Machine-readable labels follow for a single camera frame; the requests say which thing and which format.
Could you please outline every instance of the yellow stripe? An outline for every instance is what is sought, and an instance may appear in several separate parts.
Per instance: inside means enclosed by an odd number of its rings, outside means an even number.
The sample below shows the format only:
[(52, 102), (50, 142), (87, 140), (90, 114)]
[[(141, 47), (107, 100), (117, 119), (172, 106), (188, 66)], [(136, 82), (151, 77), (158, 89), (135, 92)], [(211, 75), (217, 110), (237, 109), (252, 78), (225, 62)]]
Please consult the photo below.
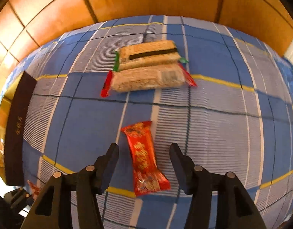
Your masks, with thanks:
[(270, 185), (273, 185), (273, 184), (283, 180), (284, 178), (288, 177), (292, 173), (293, 173), (293, 170), (291, 170), (290, 172), (288, 172), (288, 173), (286, 173), (286, 174), (284, 174), (284, 175), (272, 180), (272, 182), (270, 181), (270, 182), (267, 182), (267, 183), (263, 183), (263, 184), (261, 184), (260, 189), (263, 189), (263, 188), (266, 188), (266, 187), (268, 187)]
[(269, 54), (268, 54), (267, 51), (265, 51), (265, 50), (261, 50), (260, 48), (256, 47), (256, 46), (253, 45), (253, 44), (250, 44), (250, 43), (248, 43), (248, 42), (246, 42), (246, 41), (243, 41), (243, 40), (240, 40), (240, 39), (238, 39), (238, 38), (234, 38), (234, 39), (236, 39), (237, 41), (243, 42), (244, 44), (247, 44), (247, 45), (249, 45), (249, 46), (252, 46), (252, 47), (258, 49), (258, 50), (259, 50), (260, 52), (262, 52), (264, 55), (269, 56)]
[(38, 78), (36, 78), (36, 81), (42, 79), (42, 78), (57, 78), (57, 77), (67, 77), (67, 74), (60, 74), (60, 75), (42, 75)]
[[(43, 159), (54, 166), (55, 162), (52, 159), (50, 159), (49, 157), (43, 155)], [(58, 168), (59, 170), (63, 171), (66, 174), (75, 173), (72, 170), (67, 169), (66, 167), (64, 167), (58, 163), (55, 163), (55, 167)], [(130, 198), (136, 198), (136, 195), (134, 192), (128, 191), (126, 189), (120, 189), (120, 188), (115, 188), (115, 187), (109, 186), (108, 189), (106, 189), (106, 191), (114, 193), (114, 194), (124, 195), (124, 196), (130, 197)]]
[(120, 188), (115, 188), (115, 187), (111, 187), (109, 186), (108, 189), (106, 189), (107, 192), (111, 192), (114, 194), (119, 194), (119, 195), (123, 195), (123, 196), (127, 196), (130, 198), (136, 198), (136, 195), (134, 192), (132, 191), (128, 191), (126, 189), (120, 189)]
[[(216, 79), (216, 78), (212, 78), (212, 77), (206, 77), (206, 76), (203, 76), (203, 75), (200, 75), (200, 74), (191, 75), (191, 76), (192, 76), (192, 78), (195, 78), (195, 79), (202, 79), (202, 80), (210, 81), (210, 82), (213, 82), (213, 83), (226, 85), (226, 86), (229, 86), (229, 87), (232, 87), (232, 88), (241, 89), (240, 84), (231, 83), (231, 82), (228, 82), (228, 81), (224, 81), (224, 80), (220, 80), (220, 79)], [(242, 87), (243, 87), (243, 89), (245, 89), (247, 91), (254, 92), (254, 88), (251, 88), (251, 87), (248, 87), (248, 86), (242, 86)]]
[(147, 25), (152, 25), (152, 24), (159, 24), (163, 25), (161, 22), (151, 22), (151, 23), (138, 23), (138, 24), (122, 24), (122, 25), (116, 25), (112, 27), (101, 27), (100, 29), (107, 29), (107, 28), (113, 28), (113, 27), (123, 27), (123, 26), (147, 26)]

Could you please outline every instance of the red snack package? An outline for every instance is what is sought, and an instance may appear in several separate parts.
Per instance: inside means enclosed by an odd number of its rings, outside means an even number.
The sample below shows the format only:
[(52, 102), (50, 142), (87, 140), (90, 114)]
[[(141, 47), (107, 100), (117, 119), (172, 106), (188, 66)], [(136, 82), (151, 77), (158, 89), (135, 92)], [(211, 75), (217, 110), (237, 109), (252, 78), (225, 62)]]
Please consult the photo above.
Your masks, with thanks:
[(132, 156), (136, 196), (171, 188), (169, 180), (157, 168), (151, 123), (144, 121), (121, 128), (127, 136)]
[(30, 180), (27, 180), (27, 182), (32, 190), (33, 200), (36, 200), (36, 198), (39, 196), (39, 193), (41, 192), (41, 189), (37, 187), (34, 183), (32, 183)]

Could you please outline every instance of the screw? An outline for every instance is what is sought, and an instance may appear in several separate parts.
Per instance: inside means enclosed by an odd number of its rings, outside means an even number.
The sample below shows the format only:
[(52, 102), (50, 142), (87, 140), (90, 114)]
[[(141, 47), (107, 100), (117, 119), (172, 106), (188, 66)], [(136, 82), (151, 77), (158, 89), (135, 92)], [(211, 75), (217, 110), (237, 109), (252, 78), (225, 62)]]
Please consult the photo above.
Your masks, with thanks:
[(55, 177), (55, 178), (59, 178), (61, 175), (62, 175), (62, 173), (59, 172), (59, 171), (57, 171), (57, 172), (55, 172), (55, 173), (53, 174), (53, 177)]
[(202, 166), (200, 166), (200, 165), (195, 165), (195, 166), (194, 166), (194, 170), (195, 170), (195, 171), (202, 171)]
[(93, 165), (88, 165), (87, 167), (86, 167), (86, 170), (87, 171), (93, 171), (95, 169), (95, 167), (93, 166)]
[(235, 174), (233, 172), (228, 172), (227, 177), (229, 178), (235, 178)]

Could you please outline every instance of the blue tablecloth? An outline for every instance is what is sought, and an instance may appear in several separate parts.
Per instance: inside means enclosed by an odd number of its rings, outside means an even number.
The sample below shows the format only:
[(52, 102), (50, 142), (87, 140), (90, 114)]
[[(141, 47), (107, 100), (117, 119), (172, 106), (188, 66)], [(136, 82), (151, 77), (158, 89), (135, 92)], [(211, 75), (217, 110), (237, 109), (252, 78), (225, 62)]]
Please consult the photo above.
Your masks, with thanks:
[[(173, 40), (198, 87), (100, 97), (115, 50)], [(178, 16), (139, 16), (63, 34), (27, 56), (38, 80), (24, 128), (25, 178), (44, 186), (53, 172), (78, 172), (112, 142), (120, 157), (107, 193), (97, 196), (105, 228), (183, 228), (191, 197), (179, 186), (168, 148), (176, 142), (208, 171), (237, 174), (268, 228), (293, 206), (293, 66), (268, 45), (219, 24)], [(171, 190), (134, 197), (132, 162), (120, 128), (152, 120), (158, 167)], [(78, 228), (76, 194), (72, 194)], [(213, 193), (210, 228), (215, 227)]]

